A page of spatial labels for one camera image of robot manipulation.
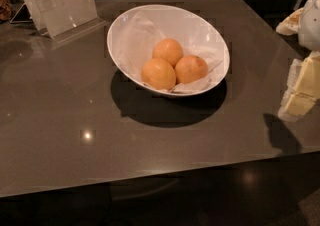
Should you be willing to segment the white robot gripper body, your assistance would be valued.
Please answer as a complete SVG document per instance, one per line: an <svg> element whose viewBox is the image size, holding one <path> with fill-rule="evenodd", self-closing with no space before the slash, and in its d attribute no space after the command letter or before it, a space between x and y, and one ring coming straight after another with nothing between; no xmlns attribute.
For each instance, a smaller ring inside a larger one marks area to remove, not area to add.
<svg viewBox="0 0 320 226"><path fill-rule="evenodd" d="M320 0L307 0L300 15L299 44L311 51L320 51Z"/></svg>

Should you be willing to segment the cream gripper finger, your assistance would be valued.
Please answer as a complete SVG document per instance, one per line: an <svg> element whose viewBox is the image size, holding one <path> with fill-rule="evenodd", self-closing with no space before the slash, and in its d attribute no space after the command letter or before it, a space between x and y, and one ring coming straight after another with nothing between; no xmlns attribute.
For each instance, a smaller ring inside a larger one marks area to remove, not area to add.
<svg viewBox="0 0 320 226"><path fill-rule="evenodd" d="M287 122L302 119L320 99L320 53L304 60L294 59L288 74L278 117Z"/></svg>
<svg viewBox="0 0 320 226"><path fill-rule="evenodd" d="M303 12L303 7L295 10L288 17L286 17L282 22L276 27L276 32L281 35L294 35L298 33L300 16Z"/></svg>

